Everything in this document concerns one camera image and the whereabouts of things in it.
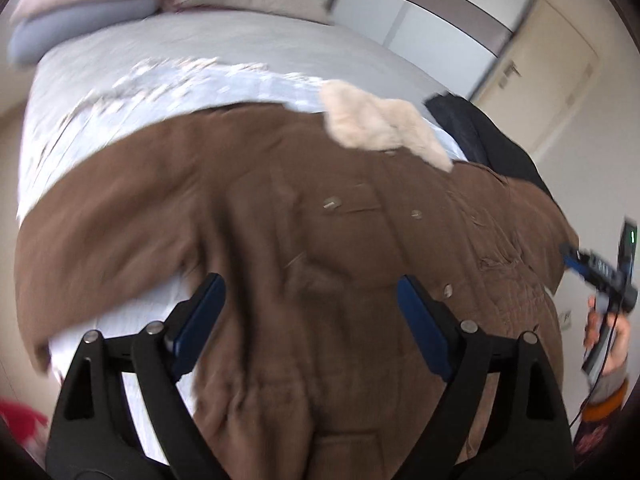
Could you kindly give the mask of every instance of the hand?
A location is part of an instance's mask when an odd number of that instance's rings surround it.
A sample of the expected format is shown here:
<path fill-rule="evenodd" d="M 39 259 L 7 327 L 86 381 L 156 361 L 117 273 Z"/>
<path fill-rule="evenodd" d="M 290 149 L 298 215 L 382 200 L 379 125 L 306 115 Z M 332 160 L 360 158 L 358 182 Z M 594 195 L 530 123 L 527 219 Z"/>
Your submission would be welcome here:
<path fill-rule="evenodd" d="M 589 314 L 587 315 L 587 325 L 584 327 L 584 341 L 582 344 L 587 350 L 600 339 L 600 323 L 602 316 L 596 312 L 596 297 L 590 296 L 588 301 Z M 607 314 L 607 324 L 613 327 L 616 319 L 615 314 Z M 613 370 L 620 368 L 626 361 L 629 353 L 629 338 L 631 337 L 631 325 L 623 312 L 618 315 L 616 321 L 616 340 L 611 345 L 609 355 L 606 358 L 603 375 L 610 374 Z"/>

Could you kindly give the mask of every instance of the white door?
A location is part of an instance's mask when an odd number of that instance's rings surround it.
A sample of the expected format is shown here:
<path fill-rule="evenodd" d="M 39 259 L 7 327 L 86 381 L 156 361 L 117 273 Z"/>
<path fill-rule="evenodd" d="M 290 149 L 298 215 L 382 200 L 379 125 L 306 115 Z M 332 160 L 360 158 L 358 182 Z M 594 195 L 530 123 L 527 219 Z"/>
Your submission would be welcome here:
<path fill-rule="evenodd" d="M 542 1 L 474 102 L 532 153 L 571 109 L 597 63 L 580 33 Z"/>

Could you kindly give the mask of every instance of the beige fur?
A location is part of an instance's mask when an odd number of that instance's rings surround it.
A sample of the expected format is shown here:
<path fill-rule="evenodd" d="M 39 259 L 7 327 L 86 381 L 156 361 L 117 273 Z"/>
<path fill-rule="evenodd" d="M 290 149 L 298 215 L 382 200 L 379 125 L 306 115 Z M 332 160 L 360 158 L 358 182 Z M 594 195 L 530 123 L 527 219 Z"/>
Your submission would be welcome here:
<path fill-rule="evenodd" d="M 338 80 L 322 85 L 320 99 L 327 132 L 341 146 L 373 151 L 404 146 L 434 168 L 452 170 L 433 130 L 411 103 L 381 99 Z"/>

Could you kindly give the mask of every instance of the black cable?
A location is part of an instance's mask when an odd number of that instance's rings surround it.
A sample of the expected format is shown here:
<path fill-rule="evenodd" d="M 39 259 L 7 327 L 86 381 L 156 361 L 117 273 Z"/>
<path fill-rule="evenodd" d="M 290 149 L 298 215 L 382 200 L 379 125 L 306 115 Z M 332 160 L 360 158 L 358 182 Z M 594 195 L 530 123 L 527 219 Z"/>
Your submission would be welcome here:
<path fill-rule="evenodd" d="M 609 350 L 611 348 L 611 342 L 613 341 L 613 335 L 616 331 L 616 323 L 618 322 L 618 316 L 620 314 L 620 310 L 618 310 L 616 312 L 616 317 L 613 320 L 613 326 L 611 327 L 611 333 L 609 334 L 609 341 L 607 342 L 607 349 L 605 351 L 604 354 L 604 360 L 602 361 L 602 366 L 600 367 L 600 371 L 598 372 L 598 376 L 596 377 L 595 382 L 593 383 L 593 386 L 591 387 L 591 391 L 589 392 L 589 395 L 587 396 L 586 399 L 584 399 L 584 401 L 582 402 L 582 405 L 580 406 L 580 410 L 578 410 L 578 414 L 575 416 L 574 420 L 572 421 L 571 424 L 569 424 L 569 428 L 572 428 L 574 426 L 574 424 L 576 423 L 576 421 L 580 418 L 580 416 L 582 415 L 582 412 L 584 411 L 585 407 L 587 406 L 587 403 L 591 400 L 591 397 L 593 396 L 593 393 L 596 389 L 596 386 L 598 384 L 598 381 L 600 380 L 600 378 L 602 377 L 602 373 L 604 371 L 604 367 L 605 364 L 607 364 L 607 359 L 609 358 Z M 607 322 L 607 316 L 609 315 L 609 312 L 607 312 L 604 317 L 602 318 L 602 322 L 606 323 Z"/>

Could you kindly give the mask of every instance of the brown jacket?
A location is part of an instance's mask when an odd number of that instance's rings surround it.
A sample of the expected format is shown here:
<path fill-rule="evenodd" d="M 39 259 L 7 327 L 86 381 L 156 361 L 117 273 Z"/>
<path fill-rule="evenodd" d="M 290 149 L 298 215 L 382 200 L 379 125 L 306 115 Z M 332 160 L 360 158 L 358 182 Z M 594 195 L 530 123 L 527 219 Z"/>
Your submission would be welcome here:
<path fill-rule="evenodd" d="M 228 298 L 200 359 L 196 421 L 234 480 L 398 469 L 444 387 L 396 305 L 405 273 L 488 333 L 536 330 L 561 383 L 545 287 L 562 277 L 559 245 L 577 239 L 552 200 L 473 164 L 444 173 L 406 150 L 344 149 L 322 119 L 204 110 L 71 171 L 18 236 L 18 321 L 34 359 L 46 364 L 56 332 L 178 270 L 194 285 L 219 272 Z M 494 379 L 462 458 L 478 449 Z"/>

